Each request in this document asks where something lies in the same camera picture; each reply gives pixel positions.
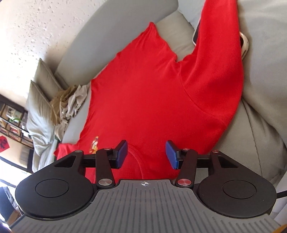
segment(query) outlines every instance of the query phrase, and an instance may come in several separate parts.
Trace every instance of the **smartphone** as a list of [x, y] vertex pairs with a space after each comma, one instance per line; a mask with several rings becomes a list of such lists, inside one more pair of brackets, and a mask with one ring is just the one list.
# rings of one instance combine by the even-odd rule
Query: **smartphone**
[[[194, 31], [194, 34], [192, 36], [192, 42], [194, 45], [196, 45], [196, 41], [198, 38], [199, 25], [200, 25], [200, 20], [199, 20], [198, 25], [196, 27], [196, 30]], [[248, 42], [247, 37], [242, 32], [239, 32], [239, 35], [240, 35], [240, 45], [241, 45], [241, 59], [243, 60], [243, 58], [245, 57], [245, 55], [248, 51], [249, 42]]]

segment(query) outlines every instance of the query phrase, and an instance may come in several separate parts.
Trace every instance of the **t-shirt sleeve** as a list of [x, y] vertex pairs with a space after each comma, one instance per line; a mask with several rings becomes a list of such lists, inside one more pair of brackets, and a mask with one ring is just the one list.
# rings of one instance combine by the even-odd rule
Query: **t-shirt sleeve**
[[79, 150], [77, 144], [73, 145], [73, 144], [68, 144], [68, 143], [59, 143], [58, 148], [54, 152], [54, 155], [56, 156], [58, 160], [70, 154], [71, 152], [75, 150]]
[[240, 101], [243, 65], [237, 4], [223, 1], [205, 2], [197, 45], [180, 62], [180, 76], [191, 100], [227, 126]]

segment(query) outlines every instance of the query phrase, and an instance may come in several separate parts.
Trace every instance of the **red sign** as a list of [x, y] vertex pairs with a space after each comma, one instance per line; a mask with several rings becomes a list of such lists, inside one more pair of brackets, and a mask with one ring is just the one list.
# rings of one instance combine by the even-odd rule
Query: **red sign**
[[10, 148], [6, 137], [0, 136], [0, 153]]

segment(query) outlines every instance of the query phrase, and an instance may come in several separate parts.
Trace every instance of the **pillow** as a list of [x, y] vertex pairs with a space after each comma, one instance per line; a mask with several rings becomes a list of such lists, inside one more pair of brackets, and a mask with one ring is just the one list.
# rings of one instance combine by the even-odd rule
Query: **pillow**
[[181, 61], [186, 55], [191, 54], [194, 49], [192, 35], [194, 29], [184, 16], [175, 11], [158, 23], [156, 28], [163, 38], [177, 55], [177, 61]]
[[[179, 0], [178, 10], [195, 28], [205, 0]], [[243, 97], [287, 144], [287, 4], [238, 0], [240, 31], [249, 40], [243, 60]]]
[[184, 15], [186, 20], [195, 29], [200, 19], [205, 0], [178, 0], [178, 11]]
[[39, 163], [40, 163], [40, 156], [37, 155], [36, 151], [34, 150], [33, 160], [32, 160], [32, 171], [34, 173], [39, 170]]
[[58, 141], [54, 139], [52, 144], [41, 155], [38, 170], [50, 165], [56, 160], [54, 151], [56, 150], [57, 147], [58, 147]]
[[51, 121], [49, 101], [36, 83], [31, 81], [27, 99], [27, 129], [33, 138], [34, 150], [41, 156], [53, 142], [54, 126]]
[[58, 91], [63, 90], [63, 88], [53, 76], [50, 68], [43, 62], [42, 59], [39, 59], [34, 82], [39, 85], [49, 101], [51, 101], [56, 96]]

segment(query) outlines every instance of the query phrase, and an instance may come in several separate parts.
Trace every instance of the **black cable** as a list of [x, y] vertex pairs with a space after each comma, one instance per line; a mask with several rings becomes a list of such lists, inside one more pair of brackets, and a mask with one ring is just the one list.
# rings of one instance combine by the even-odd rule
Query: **black cable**
[[277, 199], [282, 197], [287, 197], [287, 190], [277, 193]]

